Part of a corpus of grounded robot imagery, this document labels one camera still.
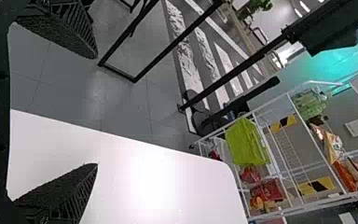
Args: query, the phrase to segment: gray tile floor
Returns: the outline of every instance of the gray tile floor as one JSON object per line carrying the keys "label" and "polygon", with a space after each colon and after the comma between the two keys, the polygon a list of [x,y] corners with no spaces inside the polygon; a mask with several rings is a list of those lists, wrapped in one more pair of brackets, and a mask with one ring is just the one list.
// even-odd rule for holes
{"label": "gray tile floor", "polygon": [[[90,14],[101,57],[133,15],[117,0],[96,0]],[[160,4],[136,32],[109,61],[131,73],[169,42]],[[12,108],[197,153],[188,146],[198,137],[188,133],[186,118],[176,109],[181,99],[172,55],[133,85],[99,68],[97,60],[81,58],[16,23],[8,42]]]}

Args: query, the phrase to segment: teal wall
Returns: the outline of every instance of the teal wall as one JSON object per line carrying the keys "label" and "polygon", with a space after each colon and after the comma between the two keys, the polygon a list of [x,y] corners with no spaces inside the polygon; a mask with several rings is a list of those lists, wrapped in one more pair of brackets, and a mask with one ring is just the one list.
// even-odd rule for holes
{"label": "teal wall", "polygon": [[324,51],[314,57],[304,52],[295,62],[277,73],[281,80],[277,87],[255,97],[249,102],[249,106],[256,108],[308,80],[338,81],[357,71],[358,45]]}

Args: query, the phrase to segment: ceiling light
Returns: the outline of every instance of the ceiling light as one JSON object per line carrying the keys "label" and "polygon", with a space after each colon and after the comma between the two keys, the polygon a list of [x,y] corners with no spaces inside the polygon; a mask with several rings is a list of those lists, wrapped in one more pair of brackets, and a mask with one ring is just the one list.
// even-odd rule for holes
{"label": "ceiling light", "polygon": [[310,12],[310,8],[307,7],[307,5],[305,5],[305,3],[303,3],[302,1],[300,1],[300,5],[304,8],[304,10],[306,10],[307,12]]}
{"label": "ceiling light", "polygon": [[302,18],[302,14],[297,10],[297,8],[295,8],[295,12],[299,18]]}

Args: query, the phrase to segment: white table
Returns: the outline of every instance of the white table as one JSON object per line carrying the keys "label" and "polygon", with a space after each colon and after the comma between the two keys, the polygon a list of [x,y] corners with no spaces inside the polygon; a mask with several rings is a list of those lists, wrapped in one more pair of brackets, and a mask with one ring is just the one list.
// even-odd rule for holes
{"label": "white table", "polygon": [[10,144],[12,200],[84,163],[99,163],[82,224],[247,223],[222,162],[14,110]]}

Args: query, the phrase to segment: black metal bar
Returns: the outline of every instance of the black metal bar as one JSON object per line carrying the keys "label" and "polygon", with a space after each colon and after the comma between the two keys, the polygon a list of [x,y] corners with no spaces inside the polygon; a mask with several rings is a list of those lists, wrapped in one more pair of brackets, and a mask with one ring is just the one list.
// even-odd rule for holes
{"label": "black metal bar", "polygon": [[150,64],[135,77],[135,82],[144,77],[157,63],[159,63],[168,53],[170,53],[180,42],[190,35],[200,24],[202,24],[212,13],[223,5],[222,0],[213,0],[213,5],[209,7],[200,17],[187,27],[173,42],[163,50]]}
{"label": "black metal bar", "polygon": [[142,10],[139,15],[132,21],[127,29],[117,39],[115,44],[104,54],[101,60],[98,62],[98,66],[104,66],[106,61],[112,56],[112,54],[121,46],[121,44],[132,34],[133,30],[138,24],[145,18],[145,16],[153,9],[153,7],[159,2],[159,0],[150,0],[145,9]]}
{"label": "black metal bar", "polygon": [[209,94],[213,93],[214,91],[216,91],[217,89],[219,89],[220,87],[222,87],[226,83],[228,83],[232,78],[236,77],[244,70],[248,69],[255,63],[262,60],[271,50],[273,50],[275,47],[277,47],[279,44],[281,44],[287,38],[287,36],[288,36],[288,32],[283,33],[282,35],[278,36],[276,39],[271,41],[269,44],[267,44],[265,47],[263,47],[257,53],[255,53],[250,58],[245,60],[243,63],[241,63],[240,65],[235,67],[233,70],[231,70],[225,76],[221,77],[219,80],[217,80],[211,86],[206,88],[204,91],[200,92],[200,94],[196,95],[194,98],[187,101],[184,105],[179,105],[178,106],[179,110],[184,111],[185,109],[192,106],[193,104],[196,104],[199,101],[203,100]]}
{"label": "black metal bar", "polygon": [[144,70],[142,70],[137,76],[131,76],[130,74],[115,68],[112,65],[106,64],[106,61],[112,56],[112,54],[120,47],[124,40],[131,35],[133,29],[142,21],[142,19],[151,11],[159,0],[151,0],[150,3],[141,11],[139,16],[130,24],[130,26],[123,32],[123,34],[117,39],[116,43],[104,54],[101,60],[98,62],[98,66],[107,68],[118,75],[130,80],[133,83],[138,82],[144,77],[156,64],[158,64],[168,53],[170,53],[176,46],[179,45],[186,37],[188,37],[200,24],[202,24],[209,16],[212,15],[218,8],[223,5],[223,0],[213,0],[213,4],[209,7],[200,17],[198,17],[192,24],[190,24],[173,42],[163,50],[150,64],[148,64]]}
{"label": "black metal bar", "polygon": [[114,66],[112,66],[112,65],[110,65],[108,63],[104,64],[103,68],[105,68],[107,70],[110,70],[110,71],[118,74],[119,76],[124,77],[124,78],[128,79],[129,81],[135,83],[134,78],[130,74],[124,72],[121,69],[118,69],[118,68],[116,68],[116,67],[114,67]]}
{"label": "black metal bar", "polygon": [[280,80],[278,77],[272,77],[268,81],[264,82],[260,86],[256,87],[254,90],[250,91],[246,95],[243,95],[242,97],[238,98],[231,104],[229,104],[227,107],[221,109],[220,111],[216,112],[212,116],[208,117],[205,121],[201,123],[201,125],[207,125],[208,123],[220,119],[226,114],[228,114],[230,111],[239,112],[237,111],[239,108],[241,108],[244,104],[247,104],[248,101],[255,98],[257,95],[263,93],[264,91],[277,86],[280,84]]}
{"label": "black metal bar", "polygon": [[131,9],[132,5],[130,3],[128,3],[127,1],[125,0],[118,0],[120,1],[122,4],[124,4],[124,6],[128,7],[129,9]]}
{"label": "black metal bar", "polygon": [[132,4],[132,6],[130,7],[130,13],[133,12],[133,10],[138,6],[138,4],[141,2],[141,0],[135,0]]}

